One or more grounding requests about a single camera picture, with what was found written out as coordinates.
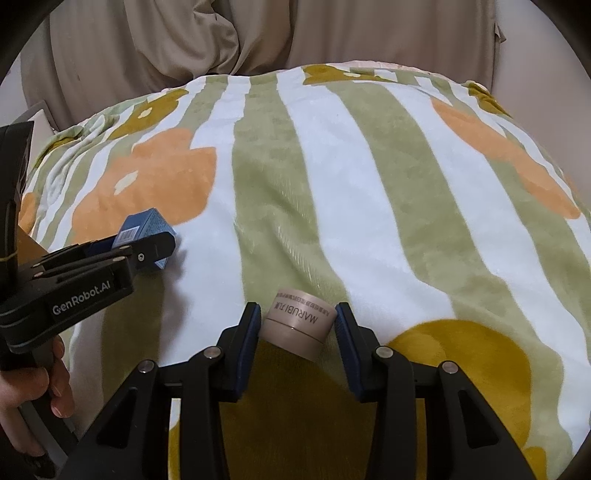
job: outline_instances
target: blue box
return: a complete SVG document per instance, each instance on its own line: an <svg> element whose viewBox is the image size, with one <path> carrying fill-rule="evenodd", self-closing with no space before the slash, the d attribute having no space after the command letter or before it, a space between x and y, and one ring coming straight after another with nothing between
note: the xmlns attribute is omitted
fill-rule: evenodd
<svg viewBox="0 0 591 480"><path fill-rule="evenodd" d="M155 235L160 232L170 232L174 236L177 235L174 229L164 220L164 217L160 215L160 212L155 208L150 208L145 212L129 215L125 219L111 248L120 247L145 236ZM168 258L158 260L155 265L162 270L167 260Z"/></svg>

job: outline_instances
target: finger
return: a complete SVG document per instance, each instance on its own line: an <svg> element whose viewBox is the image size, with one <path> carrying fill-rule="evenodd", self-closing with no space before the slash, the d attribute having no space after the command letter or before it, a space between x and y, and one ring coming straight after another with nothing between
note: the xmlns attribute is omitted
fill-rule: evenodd
<svg viewBox="0 0 591 480"><path fill-rule="evenodd" d="M16 408L28 400L36 400L48 386L49 375L44 368L0 372L0 408Z"/></svg>
<svg viewBox="0 0 591 480"><path fill-rule="evenodd" d="M74 414L74 395L70 384L66 384L61 397L51 399L51 410L56 417L67 419Z"/></svg>
<svg viewBox="0 0 591 480"><path fill-rule="evenodd" d="M49 387L56 397L61 397L70 383L70 373L64 362L56 360L51 369Z"/></svg>
<svg viewBox="0 0 591 480"><path fill-rule="evenodd" d="M57 335L53 339L53 354L56 358L62 359L64 358L64 354L66 353L66 346L64 345L64 340L61 339L59 335Z"/></svg>
<svg viewBox="0 0 591 480"><path fill-rule="evenodd" d="M0 425L17 452L28 453L33 457L45 453L16 408L0 411Z"/></svg>

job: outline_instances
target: green stripe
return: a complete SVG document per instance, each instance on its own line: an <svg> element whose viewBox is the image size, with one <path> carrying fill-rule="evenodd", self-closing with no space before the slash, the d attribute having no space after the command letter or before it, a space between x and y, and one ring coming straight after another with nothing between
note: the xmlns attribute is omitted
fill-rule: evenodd
<svg viewBox="0 0 591 480"><path fill-rule="evenodd" d="M468 115L473 116L475 114L474 110L472 110L469 105L462 102L453 94L452 86L448 80L429 74L427 72L410 72L408 70L395 70L395 72L396 76L398 77L398 83L402 83L403 85L420 86L417 82L418 77L431 80L433 86L439 91L439 93L449 100L452 106Z"/></svg>
<svg viewBox="0 0 591 480"><path fill-rule="evenodd" d="M396 78L398 79L398 83L402 85L413 85L418 87L417 82L417 75L428 77L428 75L421 75L419 72L411 72L409 70L395 70Z"/></svg>
<svg viewBox="0 0 591 480"><path fill-rule="evenodd" d="M374 69L368 69L368 68L363 68L363 67L351 67L349 69L349 71L351 73L357 73L359 75L371 75L372 77L375 76L375 70Z"/></svg>
<svg viewBox="0 0 591 480"><path fill-rule="evenodd" d="M189 104L179 126L196 131L212 113L215 103L228 86L228 77L208 77L205 87ZM131 146L146 131L123 137L109 161L129 155ZM103 397L108 399L129 372L143 359L158 360L164 303L161 273L141 275L135 292L107 308L102 326Z"/></svg>
<svg viewBox="0 0 591 480"><path fill-rule="evenodd" d="M459 111L466 113L467 115L476 116L476 113L472 110L470 105L462 102L461 99L453 94L452 86L448 80L433 76L430 78L433 85L435 85L435 88L451 102L454 108L457 108Z"/></svg>
<svg viewBox="0 0 591 480"><path fill-rule="evenodd" d="M530 441L546 449L550 462L569 461L571 442L557 417L561 359L537 339L507 285L486 268L421 128L381 85L327 88L341 98L369 144L414 274L449 295L457 318L506 335L527 354L532 426L543 423L543 435L532 428Z"/></svg>
<svg viewBox="0 0 591 480"><path fill-rule="evenodd" d="M347 300L346 290L320 247L303 153L276 87L276 75L251 79L244 117L234 130L232 168L244 296L263 311L279 288L296 288L337 304ZM331 334L319 363L342 383L340 360L340 373L330 366L331 359L340 359L333 340Z"/></svg>
<svg viewBox="0 0 591 480"><path fill-rule="evenodd" d="M191 101L178 127L196 132L212 114L213 107L222 97L226 88L228 88L227 75L206 77L203 90Z"/></svg>
<svg viewBox="0 0 591 480"><path fill-rule="evenodd" d="M510 132L505 134L525 150ZM583 329L591 359L591 270L579 242L562 216L532 199L512 165L488 160L534 241L550 286Z"/></svg>

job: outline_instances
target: fleece blanket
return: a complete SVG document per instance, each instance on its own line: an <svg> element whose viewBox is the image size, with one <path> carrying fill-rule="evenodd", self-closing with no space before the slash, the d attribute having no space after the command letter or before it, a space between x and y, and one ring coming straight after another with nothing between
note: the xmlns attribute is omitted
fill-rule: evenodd
<svg viewBox="0 0 591 480"><path fill-rule="evenodd" d="M79 432L139 361L185 361L291 287L412 361L458 362L537 478L561 474L589 431L589 211L481 85L359 65L201 77L51 140L20 217L44 248L151 207L178 232L164 271L66 333ZM232 478L362 478L374 413L334 334L316 363L260 342L222 407ZM177 422L175 404L171 478Z"/></svg>

